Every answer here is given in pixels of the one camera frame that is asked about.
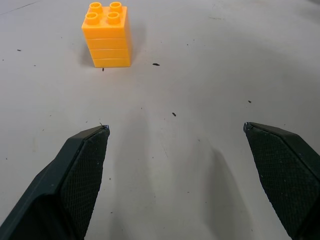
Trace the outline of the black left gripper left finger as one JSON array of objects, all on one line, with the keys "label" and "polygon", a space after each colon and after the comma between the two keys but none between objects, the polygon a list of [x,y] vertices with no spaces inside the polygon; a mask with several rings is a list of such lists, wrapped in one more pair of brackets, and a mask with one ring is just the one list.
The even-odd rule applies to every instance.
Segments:
[{"label": "black left gripper left finger", "polygon": [[0,225],[0,240],[84,240],[101,187],[110,128],[64,143]]}]

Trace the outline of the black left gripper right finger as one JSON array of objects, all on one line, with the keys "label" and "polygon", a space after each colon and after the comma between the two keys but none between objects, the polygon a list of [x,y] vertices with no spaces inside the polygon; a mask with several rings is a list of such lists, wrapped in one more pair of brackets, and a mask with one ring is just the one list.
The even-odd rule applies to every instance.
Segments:
[{"label": "black left gripper right finger", "polygon": [[320,155],[299,135],[246,122],[259,180],[292,240],[320,240]]}]

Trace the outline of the yellow toy building block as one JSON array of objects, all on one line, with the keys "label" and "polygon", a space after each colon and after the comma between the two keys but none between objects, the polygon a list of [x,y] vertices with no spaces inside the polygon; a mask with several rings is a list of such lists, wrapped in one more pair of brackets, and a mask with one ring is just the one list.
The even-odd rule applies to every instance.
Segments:
[{"label": "yellow toy building block", "polygon": [[128,8],[114,1],[89,5],[81,26],[93,64],[96,68],[130,67],[132,38]]}]

